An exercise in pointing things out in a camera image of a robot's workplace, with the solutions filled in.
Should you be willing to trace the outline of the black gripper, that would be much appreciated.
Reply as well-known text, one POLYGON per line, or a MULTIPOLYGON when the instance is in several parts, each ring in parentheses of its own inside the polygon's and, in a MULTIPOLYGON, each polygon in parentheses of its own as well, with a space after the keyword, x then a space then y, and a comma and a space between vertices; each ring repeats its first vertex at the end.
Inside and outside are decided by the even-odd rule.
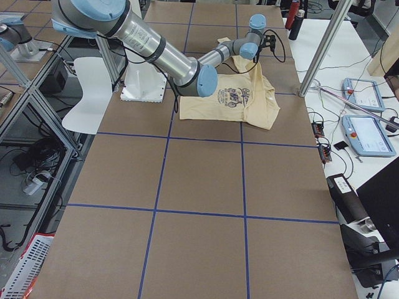
POLYGON ((276 49, 276 35, 275 34, 263 34, 262 41, 260 43, 260 49, 270 48, 271 52, 276 49))

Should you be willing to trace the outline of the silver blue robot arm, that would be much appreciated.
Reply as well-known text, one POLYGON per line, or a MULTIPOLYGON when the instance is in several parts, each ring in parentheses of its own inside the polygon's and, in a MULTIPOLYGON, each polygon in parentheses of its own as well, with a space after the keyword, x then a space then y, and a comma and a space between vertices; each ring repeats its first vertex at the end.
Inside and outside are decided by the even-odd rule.
POLYGON ((32 36, 21 20, 1 23, 1 46, 6 52, 31 40, 32 36))
POLYGON ((255 14, 242 39, 220 43, 200 59, 187 57, 135 14, 130 1, 52 1, 53 28, 63 34, 93 39, 98 34, 118 39, 145 62, 173 79, 187 97, 209 97, 218 85, 216 67, 232 56, 251 60, 265 41, 266 17, 255 14))

